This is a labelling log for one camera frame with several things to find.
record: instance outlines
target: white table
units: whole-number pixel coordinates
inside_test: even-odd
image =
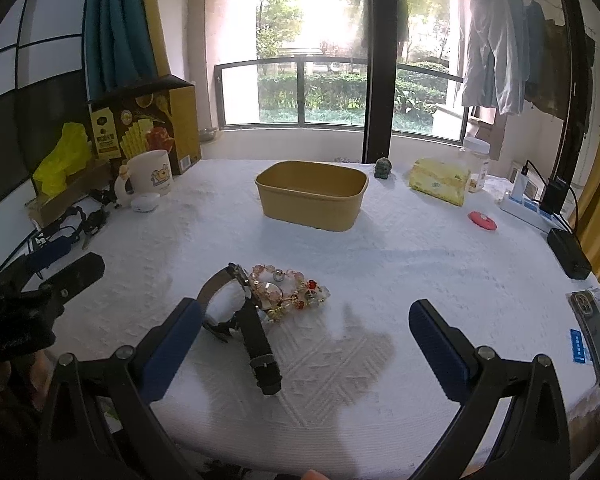
[[[407,314],[420,298],[503,358],[551,356],[570,416],[584,397],[591,396],[586,410],[600,404],[593,367],[573,362],[569,334],[577,322],[566,299],[598,282],[569,280],[540,231],[502,212],[486,192],[459,208],[409,189],[398,174],[376,180],[372,166],[359,164],[352,166],[370,181],[352,229],[288,224],[262,214],[253,179],[270,164],[203,160],[156,211],[115,212],[90,245],[106,273],[67,304],[53,353],[109,356],[138,343],[228,262],[273,264],[300,270],[332,297],[269,333],[283,375],[274,397],[256,386],[240,343],[200,333],[164,399],[152,404],[183,449],[259,470],[408,476],[458,409],[411,336]],[[474,225],[472,210],[493,218],[497,231]],[[209,312],[221,317],[239,306],[233,283]],[[476,462],[505,411],[501,403]]]

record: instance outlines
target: mug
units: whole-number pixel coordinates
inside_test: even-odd
[[[133,193],[126,192],[125,184],[128,178],[134,187]],[[126,165],[120,166],[120,176],[116,179],[114,190],[118,203],[127,206],[136,194],[168,193],[172,183],[169,154],[166,150],[153,150],[140,153]]]

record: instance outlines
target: watch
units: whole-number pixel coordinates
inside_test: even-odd
[[[282,376],[262,325],[267,316],[262,308],[262,300],[251,288],[244,269],[240,265],[229,263],[224,269],[216,272],[200,289],[198,303],[206,311],[211,298],[233,280],[238,281],[244,291],[242,307],[225,322],[216,323],[206,316],[202,326],[223,342],[229,342],[236,333],[240,333],[251,358],[251,371],[258,387],[264,395],[276,394],[280,391]]]

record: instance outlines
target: charger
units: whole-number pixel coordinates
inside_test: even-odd
[[[554,228],[549,231],[546,241],[569,278],[586,279],[591,272],[591,263],[572,233]]]

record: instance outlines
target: kraft paper container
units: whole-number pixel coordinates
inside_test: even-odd
[[[270,218],[327,231],[350,229],[369,179],[365,173],[318,162],[278,162],[256,177]]]

